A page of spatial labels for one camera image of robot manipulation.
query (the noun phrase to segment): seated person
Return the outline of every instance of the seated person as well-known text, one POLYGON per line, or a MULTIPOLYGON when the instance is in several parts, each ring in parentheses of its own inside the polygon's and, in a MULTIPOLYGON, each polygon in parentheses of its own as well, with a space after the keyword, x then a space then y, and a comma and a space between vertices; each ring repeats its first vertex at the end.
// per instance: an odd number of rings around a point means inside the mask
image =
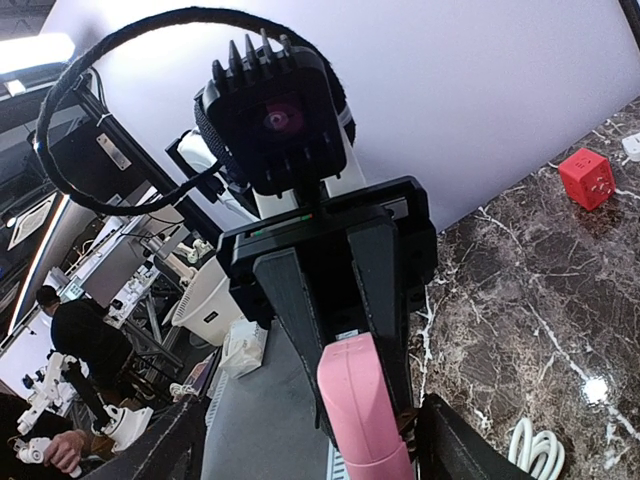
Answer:
POLYGON ((18 418, 30 408, 23 399, 0 393, 0 480, 69 480, 69 473, 91 452, 93 436, 73 430, 73 424, 53 413, 44 412, 25 442, 38 437, 51 439, 44 451, 44 464, 27 465, 16 457, 13 442, 19 435, 18 418))
POLYGON ((87 298, 61 303, 55 289, 48 285, 36 292, 36 300, 52 318, 55 349, 84 361, 101 393, 111 393, 111 398, 105 399, 117 405, 122 398, 135 395, 130 384, 116 381, 133 346, 124 333, 104 322, 106 309, 87 298))

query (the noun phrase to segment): red cube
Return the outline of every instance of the red cube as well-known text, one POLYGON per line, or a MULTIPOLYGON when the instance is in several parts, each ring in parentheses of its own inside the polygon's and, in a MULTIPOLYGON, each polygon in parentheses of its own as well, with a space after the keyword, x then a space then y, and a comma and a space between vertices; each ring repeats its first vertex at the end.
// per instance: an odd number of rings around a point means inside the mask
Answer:
POLYGON ((608 199, 616 189, 611 165, 602 155, 581 148, 558 167, 567 195, 593 210, 608 199))

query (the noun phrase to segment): pink block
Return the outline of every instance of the pink block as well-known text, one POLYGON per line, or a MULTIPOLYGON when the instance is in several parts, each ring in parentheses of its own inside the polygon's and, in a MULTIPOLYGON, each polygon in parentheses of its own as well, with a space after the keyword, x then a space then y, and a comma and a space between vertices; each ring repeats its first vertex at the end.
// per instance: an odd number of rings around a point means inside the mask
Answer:
POLYGON ((328 345, 318 384, 351 480, 413 480, 371 334, 328 345))

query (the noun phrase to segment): gray floor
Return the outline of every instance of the gray floor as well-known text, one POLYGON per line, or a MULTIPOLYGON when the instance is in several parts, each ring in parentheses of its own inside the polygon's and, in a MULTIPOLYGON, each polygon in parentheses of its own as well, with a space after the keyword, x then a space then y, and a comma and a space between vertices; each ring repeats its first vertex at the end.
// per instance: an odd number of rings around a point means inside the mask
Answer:
POLYGON ((314 428, 311 389, 278 324, 269 332, 263 366, 228 379, 216 400, 202 480, 326 478, 329 442, 314 428))

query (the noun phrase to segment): white plug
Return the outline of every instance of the white plug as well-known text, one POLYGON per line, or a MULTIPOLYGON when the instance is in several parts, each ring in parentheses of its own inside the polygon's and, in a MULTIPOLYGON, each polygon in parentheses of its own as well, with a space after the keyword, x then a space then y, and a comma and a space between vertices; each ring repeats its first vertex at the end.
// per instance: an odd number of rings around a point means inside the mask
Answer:
POLYGON ((624 152, 632 162, 640 162, 640 133, 622 139, 624 152))

